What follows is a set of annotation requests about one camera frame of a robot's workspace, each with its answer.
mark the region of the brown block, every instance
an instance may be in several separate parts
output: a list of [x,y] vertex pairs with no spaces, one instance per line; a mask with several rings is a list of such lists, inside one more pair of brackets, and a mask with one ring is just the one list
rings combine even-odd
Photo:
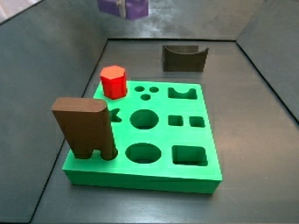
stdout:
[[111,128],[108,105],[104,100],[62,97],[52,113],[70,143],[75,158],[90,158],[94,150],[111,160],[118,155]]

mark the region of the dark brown arch block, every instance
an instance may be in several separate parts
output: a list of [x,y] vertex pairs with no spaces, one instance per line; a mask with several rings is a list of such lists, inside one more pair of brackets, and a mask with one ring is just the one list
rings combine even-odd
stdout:
[[90,158],[92,151],[100,150],[103,159],[114,159],[118,150],[107,102],[99,99],[62,97],[51,110],[75,158]]
[[164,45],[163,70],[166,72],[202,72],[210,48],[199,52],[198,45]]

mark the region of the small circular hole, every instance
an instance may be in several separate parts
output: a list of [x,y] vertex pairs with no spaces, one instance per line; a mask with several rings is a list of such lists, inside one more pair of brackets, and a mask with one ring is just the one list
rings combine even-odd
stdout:
[[143,94],[143,95],[142,95],[142,99],[143,99],[144,101],[148,101],[148,100],[151,99],[151,95],[150,95],[150,94]]
[[162,151],[150,143],[135,143],[126,149],[126,156],[138,164],[151,164],[162,157]]
[[144,90],[146,90],[144,87],[136,87],[136,88],[135,88],[135,91],[136,91],[136,92],[143,92]]
[[151,91],[152,93],[156,93],[156,92],[159,92],[159,88],[158,88],[158,87],[150,87],[150,91]]

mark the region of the gray wall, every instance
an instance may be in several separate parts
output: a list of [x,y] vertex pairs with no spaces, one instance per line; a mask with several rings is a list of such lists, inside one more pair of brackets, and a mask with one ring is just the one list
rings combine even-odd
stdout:
[[265,0],[150,0],[134,22],[99,13],[111,38],[235,40]]
[[299,121],[299,1],[269,0],[238,44]]
[[51,0],[0,26],[0,221],[30,221],[62,147],[51,107],[82,96],[107,43],[95,5]]

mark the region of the green shape sorter board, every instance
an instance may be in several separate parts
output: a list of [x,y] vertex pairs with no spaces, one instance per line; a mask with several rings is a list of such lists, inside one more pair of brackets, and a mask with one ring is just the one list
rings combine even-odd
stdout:
[[214,193],[222,181],[211,124],[198,84],[128,81],[127,95],[110,100],[118,156],[90,159],[72,151],[63,170],[75,185]]

